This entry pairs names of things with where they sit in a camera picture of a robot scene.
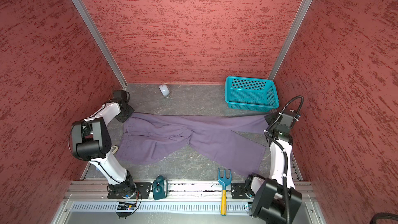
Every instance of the purple pants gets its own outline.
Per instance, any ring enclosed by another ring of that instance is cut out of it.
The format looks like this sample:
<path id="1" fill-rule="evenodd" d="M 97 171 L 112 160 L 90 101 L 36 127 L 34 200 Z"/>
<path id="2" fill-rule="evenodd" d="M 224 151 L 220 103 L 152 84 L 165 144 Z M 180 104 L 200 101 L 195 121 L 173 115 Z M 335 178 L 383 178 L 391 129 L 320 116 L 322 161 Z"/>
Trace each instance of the purple pants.
<path id="1" fill-rule="evenodd" d="M 191 146 L 232 171 L 247 176 L 257 173 L 265 146 L 233 132 L 263 133 L 264 115 L 244 117 L 165 116 L 133 113 L 124 124 L 117 158 L 148 164 Z"/>

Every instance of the yellow wooden handle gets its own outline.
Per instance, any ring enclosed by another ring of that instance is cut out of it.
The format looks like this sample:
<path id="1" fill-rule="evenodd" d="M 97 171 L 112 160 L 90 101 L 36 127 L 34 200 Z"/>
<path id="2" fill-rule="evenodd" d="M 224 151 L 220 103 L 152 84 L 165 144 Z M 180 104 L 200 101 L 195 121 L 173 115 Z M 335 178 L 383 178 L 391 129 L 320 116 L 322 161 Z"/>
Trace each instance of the yellow wooden handle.
<path id="1" fill-rule="evenodd" d="M 222 191 L 221 215 L 226 216 L 226 190 Z"/>

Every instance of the gray marble floor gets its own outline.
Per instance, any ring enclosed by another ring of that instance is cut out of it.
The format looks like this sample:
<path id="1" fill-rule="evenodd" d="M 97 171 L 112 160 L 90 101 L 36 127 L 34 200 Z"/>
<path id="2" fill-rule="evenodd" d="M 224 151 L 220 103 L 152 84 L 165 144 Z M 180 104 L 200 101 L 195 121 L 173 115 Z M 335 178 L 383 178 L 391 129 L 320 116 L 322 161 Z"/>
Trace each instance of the gray marble floor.
<path id="1" fill-rule="evenodd" d="M 129 84 L 131 94 L 129 104 L 136 112 L 160 115 L 209 115 L 209 116 L 244 116 L 265 114 L 246 110 L 231 109 L 224 100 L 224 86 L 218 85 L 168 85 L 171 95 L 164 98 L 159 85 Z M 123 135 L 123 124 L 113 119 L 108 124 L 112 144 L 118 145 Z M 254 142 L 267 145 L 263 135 L 241 133 L 240 135 Z M 125 162 L 120 164 L 128 169 L 134 179 L 154 180 L 163 175 L 168 180 L 217 180 L 216 162 L 194 151 L 188 145 L 149 165 L 135 165 Z M 271 166 L 269 149 L 266 149 L 260 165 L 260 174 L 267 177 Z M 232 180 L 244 180 L 247 175 L 232 172 Z M 94 166 L 90 166 L 86 178 L 103 178 Z"/>

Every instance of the teal alarm clock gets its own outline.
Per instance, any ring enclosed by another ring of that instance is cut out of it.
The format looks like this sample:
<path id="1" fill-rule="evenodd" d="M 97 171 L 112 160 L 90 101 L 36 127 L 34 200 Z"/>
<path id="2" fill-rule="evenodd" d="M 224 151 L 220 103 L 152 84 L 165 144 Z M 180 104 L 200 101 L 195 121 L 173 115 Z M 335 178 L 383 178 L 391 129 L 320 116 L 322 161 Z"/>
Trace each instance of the teal alarm clock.
<path id="1" fill-rule="evenodd" d="M 167 180 L 159 175 L 152 184 L 153 199 L 160 200 L 167 197 Z"/>

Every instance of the black cable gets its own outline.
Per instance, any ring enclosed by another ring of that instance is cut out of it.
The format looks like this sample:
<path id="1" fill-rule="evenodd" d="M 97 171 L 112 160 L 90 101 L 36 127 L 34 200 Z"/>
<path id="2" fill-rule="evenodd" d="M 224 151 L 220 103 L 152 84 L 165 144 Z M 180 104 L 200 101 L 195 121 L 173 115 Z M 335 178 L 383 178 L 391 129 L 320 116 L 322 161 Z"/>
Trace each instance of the black cable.
<path id="1" fill-rule="evenodd" d="M 138 202 L 138 196 L 137 196 L 137 198 L 135 199 L 135 203 L 134 203 L 134 207 L 137 207 L 137 202 Z M 119 204 L 125 204 L 125 205 L 127 205 L 127 206 L 129 206 L 129 205 L 131 205 L 131 203 L 128 203 L 128 202 L 119 202 Z"/>
<path id="2" fill-rule="evenodd" d="M 130 101 L 130 93 L 128 91 L 126 91 L 126 92 L 129 94 L 129 97 L 127 98 L 127 104 L 128 104 Z"/>
<path id="3" fill-rule="evenodd" d="M 267 131 L 267 132 L 276 124 L 276 122 L 278 122 L 278 121 L 281 119 L 282 114 L 285 112 L 286 108 L 290 105 L 291 102 L 294 102 L 296 99 L 301 99 L 300 105 L 299 105 L 298 108 L 297 108 L 297 112 L 296 112 L 296 116 L 295 116 L 295 117 L 297 118 L 297 115 L 299 114 L 299 112 L 300 112 L 300 110 L 301 110 L 302 104 L 304 103 L 304 97 L 302 97 L 301 95 L 298 95 L 298 96 L 292 98 L 290 101 L 288 101 L 288 102 L 286 103 L 286 105 L 282 108 L 282 111 L 279 113 L 278 117 L 274 120 L 274 122 L 272 122 L 271 125 L 269 125 L 269 126 L 266 128 L 266 131 Z M 292 128 L 292 127 L 295 125 L 295 122 L 296 122 L 296 119 L 293 119 L 290 128 Z"/>
<path id="4" fill-rule="evenodd" d="M 87 126 L 84 127 L 83 131 L 82 131 L 82 138 L 85 137 L 84 132 L 87 130 Z"/>
<path id="5" fill-rule="evenodd" d="M 373 216 L 373 218 L 371 219 L 371 222 L 369 224 L 376 224 L 377 220 L 380 220 L 380 219 L 389 219 L 389 220 L 398 221 L 398 215 L 390 214 L 390 213 L 377 213 Z"/>
<path id="6" fill-rule="evenodd" d="M 115 179 L 113 179 L 112 176 L 111 176 L 110 174 L 108 174 L 108 172 L 106 172 L 106 170 L 102 167 L 102 165 L 101 165 L 100 162 L 98 162 L 98 161 L 89 161 L 89 162 L 97 162 L 98 165 L 102 168 L 102 170 L 108 175 L 108 177 L 109 177 L 110 179 L 112 179 L 113 181 L 117 182 L 118 184 L 123 184 L 123 183 L 118 182 L 118 181 L 116 181 Z"/>
<path id="7" fill-rule="evenodd" d="M 283 177 L 283 200 L 285 201 L 286 223 L 290 224 L 290 204 L 289 204 L 289 191 L 287 190 L 287 178 Z"/>
<path id="8" fill-rule="evenodd" d="M 106 103 L 109 103 L 109 102 L 112 102 L 111 100 L 109 100 L 109 101 L 107 101 L 107 102 L 105 102 L 105 103 L 102 103 L 102 107 L 101 107 L 101 109 L 99 109 L 98 111 L 96 111 L 95 113 L 93 113 L 93 115 L 91 115 L 90 117 L 88 117 L 88 118 L 91 118 L 91 117 L 95 117 L 95 116 L 97 116 L 97 113 L 99 113 L 102 109 L 104 109 L 105 107 L 107 107 L 107 105 L 106 105 Z"/>
<path id="9" fill-rule="evenodd" d="M 70 135 L 72 134 L 72 128 L 70 129 L 70 132 L 69 132 L 69 137 L 68 137 L 68 148 L 69 148 L 69 152 L 70 152 L 70 154 L 73 156 L 73 153 L 72 153 L 72 151 L 70 150 Z"/>
<path id="10" fill-rule="evenodd" d="M 140 192 L 139 189 L 137 189 L 137 191 L 138 191 L 138 195 L 141 197 L 141 199 L 140 199 L 140 204 L 138 205 L 138 207 L 136 207 L 136 209 L 134 210 L 134 212 L 132 212 L 131 214 L 134 214 L 134 213 L 138 210 L 138 208 L 141 206 L 142 194 L 141 194 L 141 192 Z"/>

